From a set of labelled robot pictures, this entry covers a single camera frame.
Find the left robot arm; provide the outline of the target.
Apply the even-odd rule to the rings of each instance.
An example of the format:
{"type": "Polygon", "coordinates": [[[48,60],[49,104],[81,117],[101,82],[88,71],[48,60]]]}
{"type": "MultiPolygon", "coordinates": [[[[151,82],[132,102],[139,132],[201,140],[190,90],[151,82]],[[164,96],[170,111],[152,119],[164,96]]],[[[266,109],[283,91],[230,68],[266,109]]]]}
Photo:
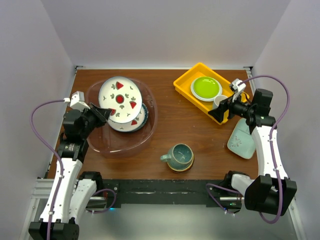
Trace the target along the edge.
{"type": "Polygon", "coordinates": [[[94,104],[73,106],[63,116],[56,156],[56,173],[51,191],[39,220],[30,223],[28,232],[34,240],[77,240],[80,219],[92,196],[105,191],[99,172],[83,172],[87,141],[91,132],[107,123],[111,109],[94,104]]]}

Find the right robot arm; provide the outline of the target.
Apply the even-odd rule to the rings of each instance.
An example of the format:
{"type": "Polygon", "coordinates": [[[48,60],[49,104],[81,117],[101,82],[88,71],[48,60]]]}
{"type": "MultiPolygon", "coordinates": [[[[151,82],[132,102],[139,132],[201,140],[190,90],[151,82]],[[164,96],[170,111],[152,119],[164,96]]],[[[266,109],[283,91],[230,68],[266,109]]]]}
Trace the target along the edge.
{"type": "Polygon", "coordinates": [[[228,112],[230,118],[244,118],[257,154],[257,178],[251,179],[244,173],[229,171],[224,178],[223,192],[230,197],[241,194],[247,210],[275,215],[278,219],[286,213],[297,192],[297,184],[289,179],[282,165],[276,119],[269,115],[272,98],[271,91],[259,88],[251,103],[230,96],[208,114],[219,123],[225,112],[228,112]]]}

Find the blue floral plate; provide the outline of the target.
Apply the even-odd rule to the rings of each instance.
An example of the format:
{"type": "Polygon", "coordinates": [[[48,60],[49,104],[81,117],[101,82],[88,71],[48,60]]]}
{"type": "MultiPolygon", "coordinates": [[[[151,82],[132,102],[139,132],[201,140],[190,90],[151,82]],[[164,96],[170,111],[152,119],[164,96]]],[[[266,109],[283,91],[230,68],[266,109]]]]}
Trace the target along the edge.
{"type": "Polygon", "coordinates": [[[147,106],[144,103],[142,103],[142,107],[141,108],[143,109],[144,114],[143,114],[143,122],[140,125],[140,128],[142,128],[147,123],[148,117],[149,117],[149,110],[148,110],[147,106]]]}

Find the watermelon pattern plate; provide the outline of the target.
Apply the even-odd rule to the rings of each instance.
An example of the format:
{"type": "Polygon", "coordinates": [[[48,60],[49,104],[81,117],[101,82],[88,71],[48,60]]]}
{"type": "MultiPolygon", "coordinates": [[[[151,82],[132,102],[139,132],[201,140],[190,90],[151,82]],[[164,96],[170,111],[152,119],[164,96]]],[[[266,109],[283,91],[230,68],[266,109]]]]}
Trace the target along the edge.
{"type": "Polygon", "coordinates": [[[143,99],[140,89],[132,80],[115,76],[100,87],[98,103],[102,109],[111,110],[111,121],[125,124],[139,115],[143,99]]]}
{"type": "Polygon", "coordinates": [[[142,122],[144,120],[143,114],[144,114],[144,112],[143,112],[143,109],[141,108],[137,117],[130,122],[117,123],[117,122],[114,122],[110,119],[107,122],[108,122],[108,125],[112,129],[114,129],[118,132],[123,132],[123,133],[135,132],[135,131],[137,131],[137,128],[142,124],[142,122]]]}

